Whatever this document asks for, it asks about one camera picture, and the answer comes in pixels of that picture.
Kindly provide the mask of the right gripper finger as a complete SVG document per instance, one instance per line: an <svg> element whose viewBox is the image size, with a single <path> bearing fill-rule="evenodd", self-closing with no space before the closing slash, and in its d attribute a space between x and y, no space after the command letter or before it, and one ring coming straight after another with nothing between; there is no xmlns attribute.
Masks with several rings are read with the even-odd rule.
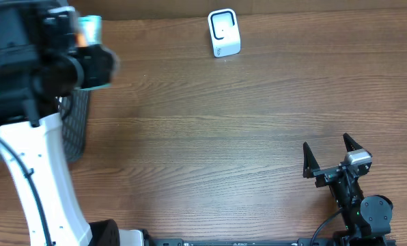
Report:
<svg viewBox="0 0 407 246"><path fill-rule="evenodd" d="M347 152L363 149L363 147L353 140L348 133L343 134L343 141L345 143Z"/></svg>
<svg viewBox="0 0 407 246"><path fill-rule="evenodd" d="M320 171L320 166L316 161L311 148L308 143L303 144L303 154L304 154L304 163L303 163L303 177L304 178L314 178L315 172Z"/></svg>

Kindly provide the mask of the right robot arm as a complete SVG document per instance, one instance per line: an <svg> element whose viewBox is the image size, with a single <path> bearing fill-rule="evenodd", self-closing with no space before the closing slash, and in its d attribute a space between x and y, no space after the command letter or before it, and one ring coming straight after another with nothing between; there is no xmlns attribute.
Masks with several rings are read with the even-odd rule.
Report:
<svg viewBox="0 0 407 246"><path fill-rule="evenodd" d="M383 195L365 197L359 178L368 174L372 154L347 133L343 134L347 153L336 167L321 169L308 143L303 144L303 176L314 178L315 186L328 187L337 203L338 211L314 232L307 245L366 245L392 246L388 239L393 215L392 201ZM342 216L345 230L336 231L331 238L319 238L319 233L338 215Z"/></svg>

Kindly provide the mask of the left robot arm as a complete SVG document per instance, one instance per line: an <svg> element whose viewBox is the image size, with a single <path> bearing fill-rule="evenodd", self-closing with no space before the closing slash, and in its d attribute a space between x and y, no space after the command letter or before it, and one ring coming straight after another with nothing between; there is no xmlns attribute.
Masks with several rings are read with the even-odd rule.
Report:
<svg viewBox="0 0 407 246"><path fill-rule="evenodd" d="M144 245L142 230L88 222L64 152L58 100L111 82L115 53L63 1L0 1L0 154L32 245Z"/></svg>

